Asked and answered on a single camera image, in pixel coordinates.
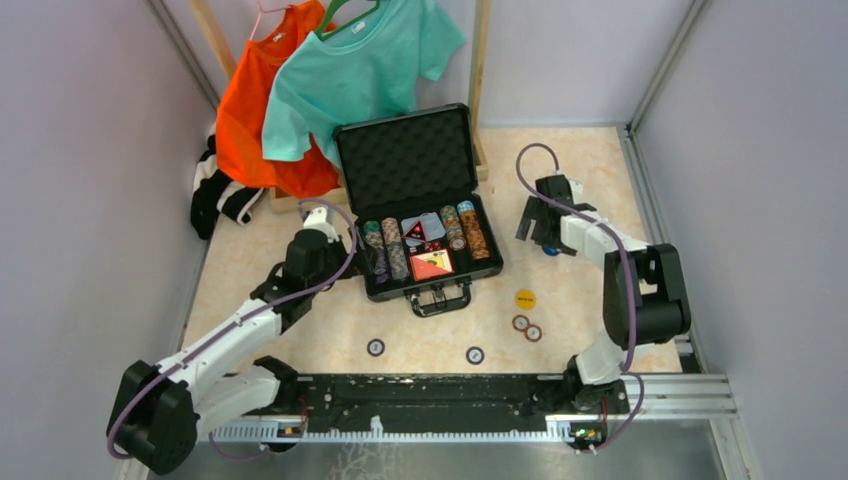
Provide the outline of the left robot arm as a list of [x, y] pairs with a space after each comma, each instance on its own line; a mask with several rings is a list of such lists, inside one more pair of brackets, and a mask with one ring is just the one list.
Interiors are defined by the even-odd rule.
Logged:
[[305, 316], [318, 293], [367, 273], [364, 243], [356, 229], [350, 232], [346, 247], [334, 230], [299, 231], [285, 259], [215, 329], [158, 362], [131, 364], [107, 424], [109, 454], [168, 474], [223, 424], [263, 407], [292, 411], [300, 399], [296, 382], [262, 365], [230, 371]]

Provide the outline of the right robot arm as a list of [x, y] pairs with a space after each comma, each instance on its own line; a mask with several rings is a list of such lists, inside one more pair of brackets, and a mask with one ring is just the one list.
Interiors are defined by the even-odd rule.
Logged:
[[691, 310], [678, 250], [621, 232], [592, 205], [578, 202], [579, 190], [562, 174], [537, 180], [516, 237], [550, 253], [582, 256], [602, 273], [603, 329], [572, 357], [566, 369], [572, 378], [563, 385], [567, 406], [588, 412], [602, 398], [601, 385], [618, 380], [639, 347], [687, 333]]

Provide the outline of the yellow round button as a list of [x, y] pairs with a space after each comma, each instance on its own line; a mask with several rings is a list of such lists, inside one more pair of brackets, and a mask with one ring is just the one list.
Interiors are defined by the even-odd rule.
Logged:
[[537, 304], [537, 296], [531, 290], [522, 289], [516, 292], [514, 302], [521, 310], [532, 310]]

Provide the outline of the red playing card box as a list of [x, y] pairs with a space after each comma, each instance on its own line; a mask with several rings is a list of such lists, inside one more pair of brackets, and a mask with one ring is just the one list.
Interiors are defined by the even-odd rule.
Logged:
[[447, 249], [413, 255], [410, 257], [410, 266], [415, 281], [441, 277], [455, 271]]

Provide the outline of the red black triangle marker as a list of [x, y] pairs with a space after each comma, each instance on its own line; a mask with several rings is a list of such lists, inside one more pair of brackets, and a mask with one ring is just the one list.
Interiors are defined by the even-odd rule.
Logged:
[[422, 222], [420, 220], [412, 220], [411, 222], [403, 223], [403, 239], [407, 246], [418, 246], [426, 240], [426, 234]]

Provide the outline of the black poker set case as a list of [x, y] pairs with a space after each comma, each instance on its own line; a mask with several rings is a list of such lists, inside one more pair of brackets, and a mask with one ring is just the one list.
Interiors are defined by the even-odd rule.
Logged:
[[462, 103], [348, 124], [332, 134], [358, 231], [369, 221], [402, 222], [443, 208], [471, 203], [480, 236], [488, 251], [482, 258], [471, 246], [451, 247], [441, 237], [451, 270], [425, 277], [410, 272], [404, 279], [391, 273], [364, 273], [367, 297], [383, 302], [405, 297], [421, 318], [466, 308], [471, 284], [499, 274], [503, 256], [486, 209], [476, 189], [470, 112]]

